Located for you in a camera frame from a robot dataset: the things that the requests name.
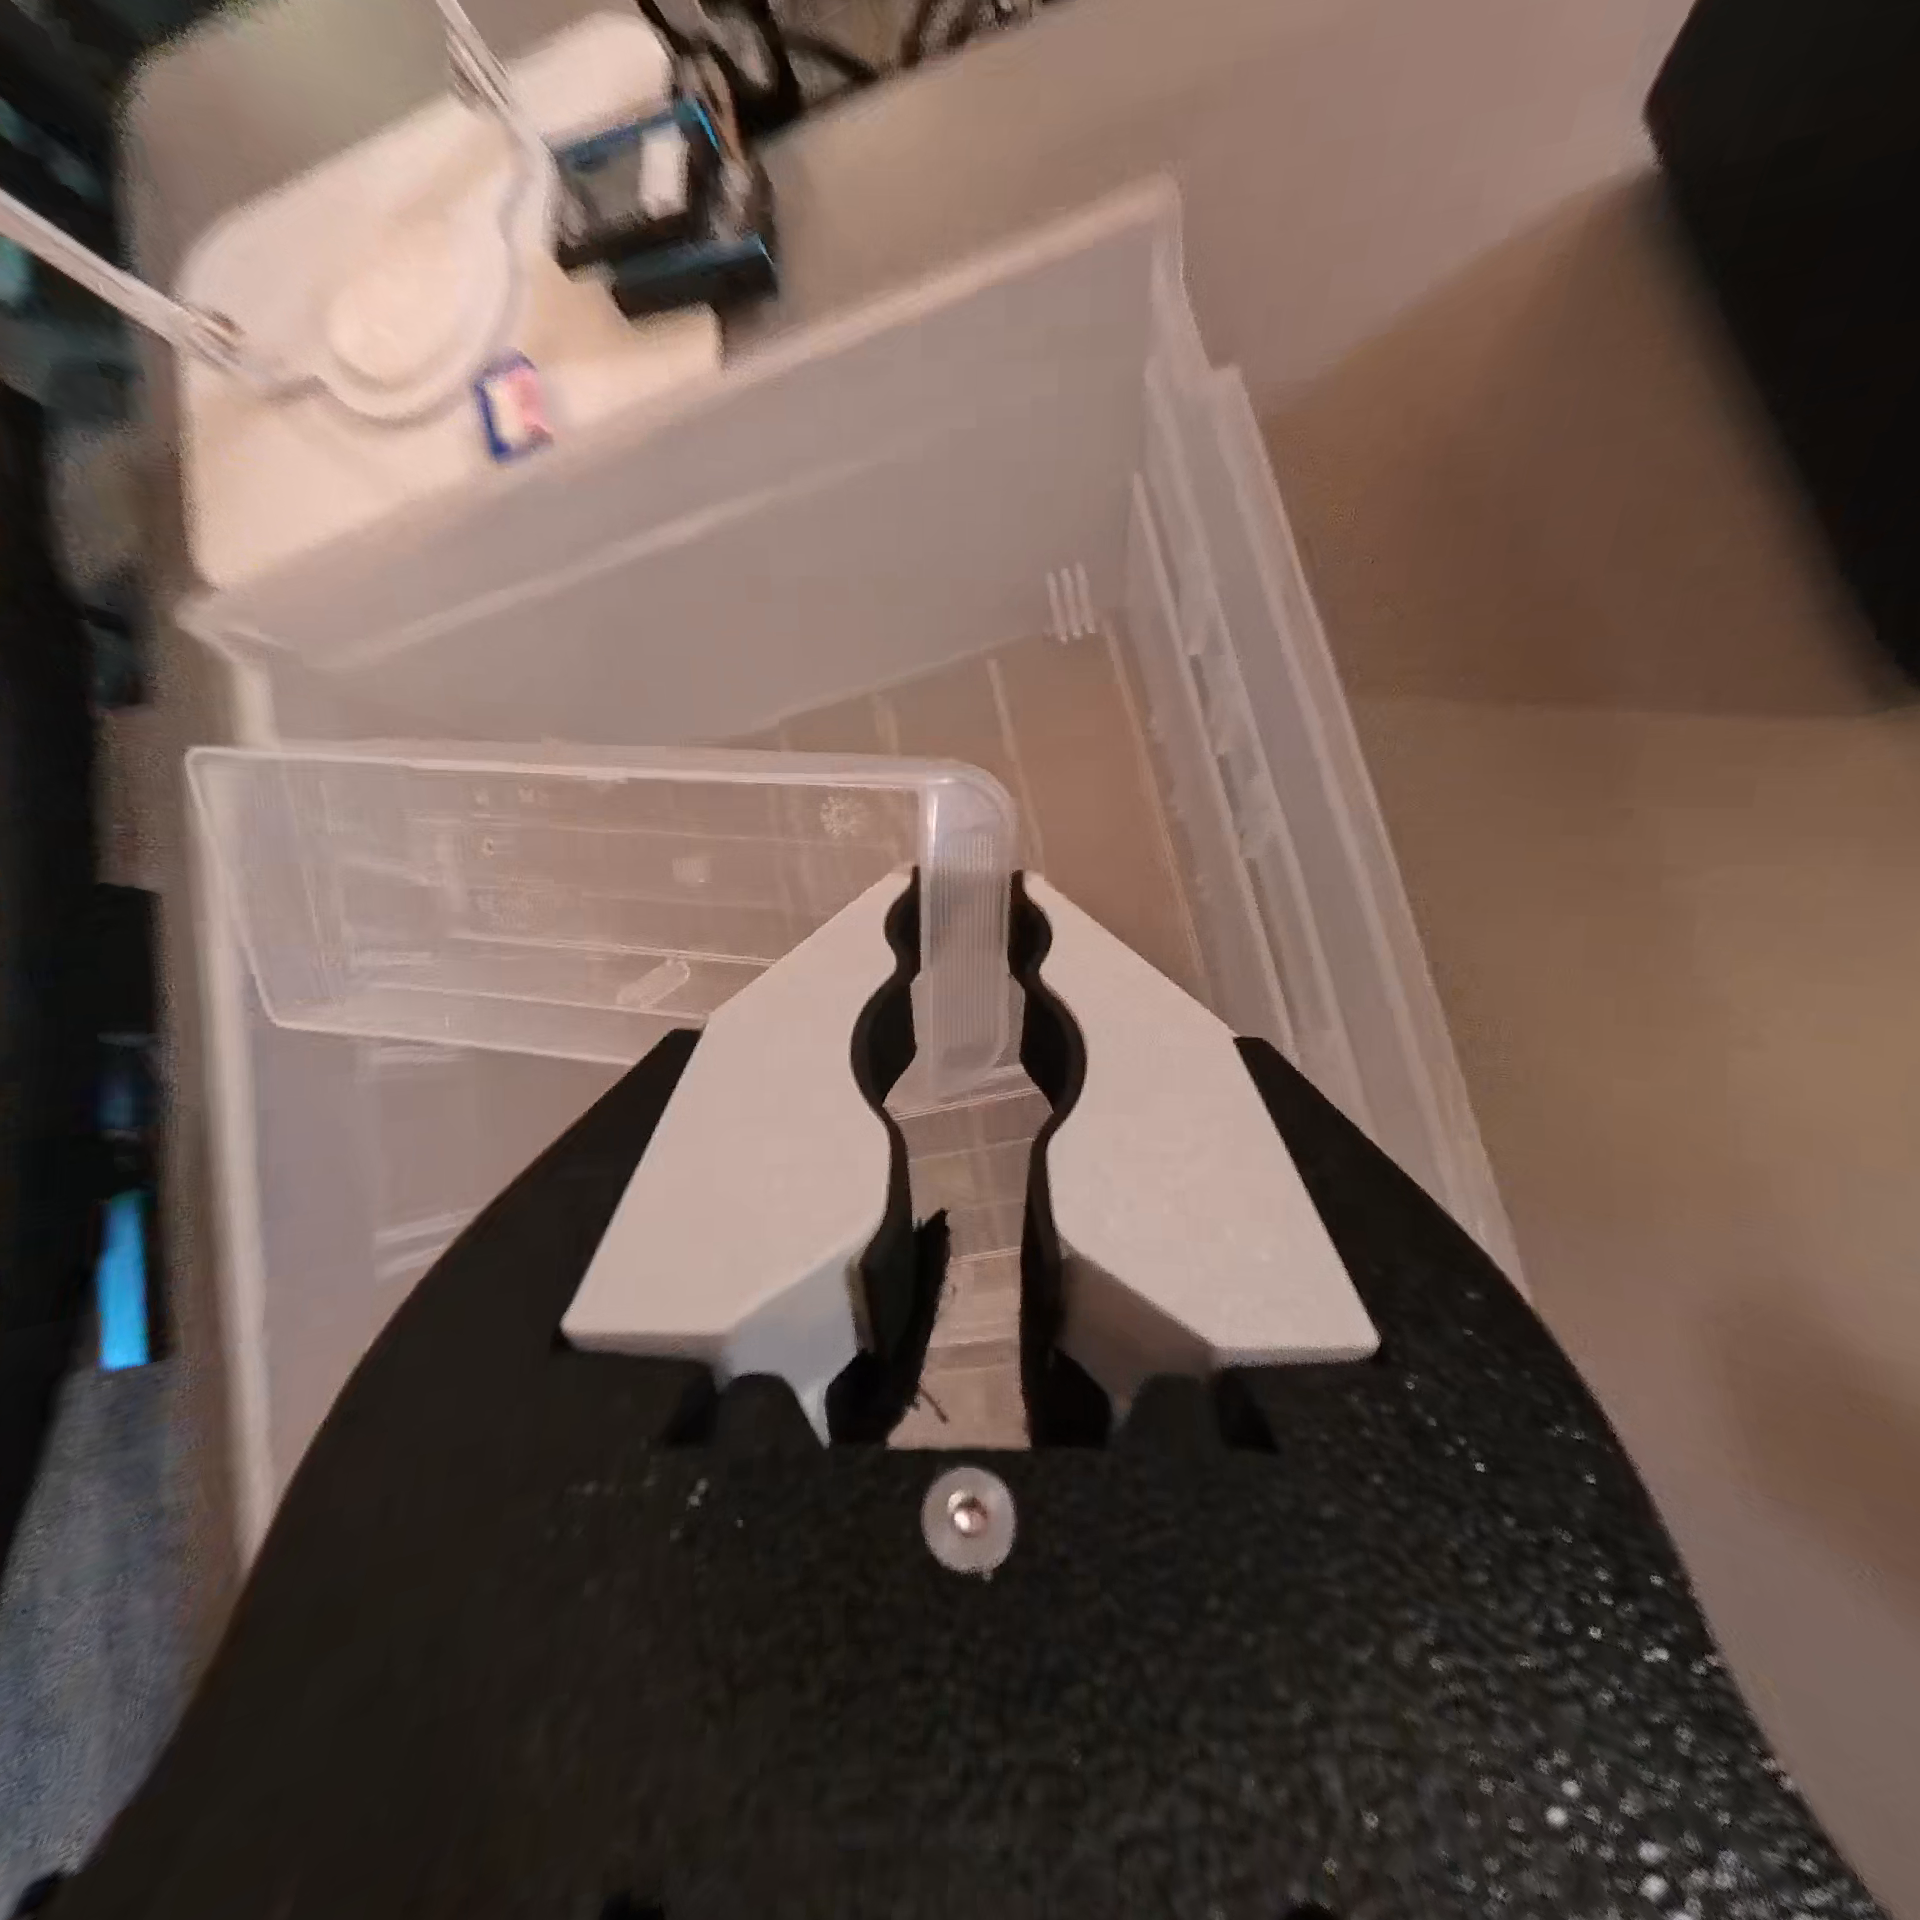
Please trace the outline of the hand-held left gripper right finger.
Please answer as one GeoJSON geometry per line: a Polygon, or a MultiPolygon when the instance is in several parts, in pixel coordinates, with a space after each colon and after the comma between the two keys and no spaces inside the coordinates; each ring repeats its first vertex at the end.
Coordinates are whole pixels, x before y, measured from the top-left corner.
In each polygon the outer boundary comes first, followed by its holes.
{"type": "Polygon", "coordinates": [[[1101,1448],[1164,1379],[1372,1362],[1380,1331],[1243,1040],[1021,877],[1021,1223],[1031,1448],[1101,1448]]]}

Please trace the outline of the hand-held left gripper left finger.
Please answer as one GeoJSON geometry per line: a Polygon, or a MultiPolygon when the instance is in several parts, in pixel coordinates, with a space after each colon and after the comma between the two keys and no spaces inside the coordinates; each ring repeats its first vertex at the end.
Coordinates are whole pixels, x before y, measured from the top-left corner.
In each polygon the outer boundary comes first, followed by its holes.
{"type": "Polygon", "coordinates": [[[708,1020],[563,1310],[575,1351],[778,1379],[824,1444],[894,1437],[953,1247],[886,1106],[918,976],[906,868],[708,1020]]]}

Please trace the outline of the clear plastic drawer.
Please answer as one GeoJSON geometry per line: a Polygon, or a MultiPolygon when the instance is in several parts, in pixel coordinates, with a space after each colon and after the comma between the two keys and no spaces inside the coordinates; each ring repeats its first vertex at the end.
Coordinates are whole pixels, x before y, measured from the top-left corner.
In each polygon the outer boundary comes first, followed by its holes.
{"type": "Polygon", "coordinates": [[[302,743],[186,757],[276,1027],[633,1065],[918,877],[915,1069],[1012,1056],[1015,802],[943,757],[302,743]]]}

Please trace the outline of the clear plastic storage bin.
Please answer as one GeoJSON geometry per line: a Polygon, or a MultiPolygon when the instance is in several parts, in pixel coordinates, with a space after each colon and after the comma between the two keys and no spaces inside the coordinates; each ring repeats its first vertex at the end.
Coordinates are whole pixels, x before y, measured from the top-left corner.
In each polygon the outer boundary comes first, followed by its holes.
{"type": "MultiPolygon", "coordinates": [[[[1522,1276],[1169,188],[788,335],[676,414],[495,479],[463,522],[202,625],[245,693],[233,747],[980,767],[1015,802],[1024,867],[1282,1050],[1522,1276]]],[[[392,1310],[633,1065],[276,1027],[190,821],[233,1453],[261,1529],[392,1310]]]]}

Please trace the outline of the black drawer cabinet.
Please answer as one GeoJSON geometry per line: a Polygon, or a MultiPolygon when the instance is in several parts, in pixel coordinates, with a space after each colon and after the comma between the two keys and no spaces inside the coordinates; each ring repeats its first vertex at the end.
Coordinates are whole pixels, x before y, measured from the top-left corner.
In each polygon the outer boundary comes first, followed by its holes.
{"type": "Polygon", "coordinates": [[[1917,672],[1917,5],[1691,5],[1667,198],[1883,655],[1917,672]]]}

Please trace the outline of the small blue memory card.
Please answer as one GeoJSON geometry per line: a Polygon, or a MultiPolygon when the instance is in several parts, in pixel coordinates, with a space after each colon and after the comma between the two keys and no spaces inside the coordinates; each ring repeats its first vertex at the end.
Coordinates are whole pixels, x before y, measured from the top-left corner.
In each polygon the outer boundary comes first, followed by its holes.
{"type": "Polygon", "coordinates": [[[477,371],[473,399],[495,465],[522,463],[556,442],[541,371],[522,352],[477,371]]]}

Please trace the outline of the clear blister pack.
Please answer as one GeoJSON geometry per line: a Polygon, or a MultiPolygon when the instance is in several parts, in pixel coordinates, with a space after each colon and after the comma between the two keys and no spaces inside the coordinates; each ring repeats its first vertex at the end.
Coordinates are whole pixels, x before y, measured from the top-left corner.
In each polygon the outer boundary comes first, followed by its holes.
{"type": "Polygon", "coordinates": [[[177,293],[232,324],[259,392],[400,428],[516,347],[553,226],[541,145],[367,143],[213,225],[177,293]]]}

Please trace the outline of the black electronic device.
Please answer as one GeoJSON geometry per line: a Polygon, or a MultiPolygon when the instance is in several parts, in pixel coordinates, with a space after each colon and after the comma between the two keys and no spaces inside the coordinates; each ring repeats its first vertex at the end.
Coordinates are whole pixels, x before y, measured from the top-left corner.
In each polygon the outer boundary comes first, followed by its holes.
{"type": "Polygon", "coordinates": [[[556,145],[558,269],[629,321],[772,301],[778,216],[767,174],[699,94],[556,145]]]}

